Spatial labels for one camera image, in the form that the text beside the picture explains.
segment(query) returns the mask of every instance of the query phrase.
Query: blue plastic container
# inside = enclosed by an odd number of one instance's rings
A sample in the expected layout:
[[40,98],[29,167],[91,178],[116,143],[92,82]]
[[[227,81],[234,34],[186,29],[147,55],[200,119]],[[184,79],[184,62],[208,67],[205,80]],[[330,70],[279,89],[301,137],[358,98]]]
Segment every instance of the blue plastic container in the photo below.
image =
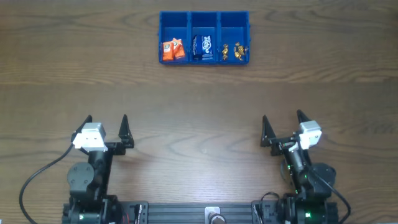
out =
[[[250,23],[249,12],[169,12],[159,14],[159,62],[162,64],[222,64],[244,65],[250,59]],[[192,55],[192,40],[195,35],[211,35],[213,59],[195,60]],[[181,39],[185,58],[173,61],[162,60],[162,43],[173,38]],[[243,61],[234,56],[235,43],[239,42],[248,48]],[[228,59],[223,60],[221,51],[228,44]]]

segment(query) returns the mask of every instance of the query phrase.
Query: wood grain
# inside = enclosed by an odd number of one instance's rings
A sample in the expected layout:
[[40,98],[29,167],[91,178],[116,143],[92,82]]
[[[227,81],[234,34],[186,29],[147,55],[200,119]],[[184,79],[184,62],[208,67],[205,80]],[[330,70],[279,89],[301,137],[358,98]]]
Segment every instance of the wood grain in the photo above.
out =
[[[250,11],[243,67],[162,66],[161,10]],[[115,139],[129,116],[136,148],[115,157],[109,193],[149,202],[250,202],[291,192],[281,157],[259,147],[303,109],[323,128],[312,160],[337,171],[347,223],[398,220],[397,1],[4,1],[0,3],[0,219],[27,223],[20,187],[57,158],[88,114]],[[24,201],[60,223],[72,151]],[[345,213],[339,203],[340,215]]]

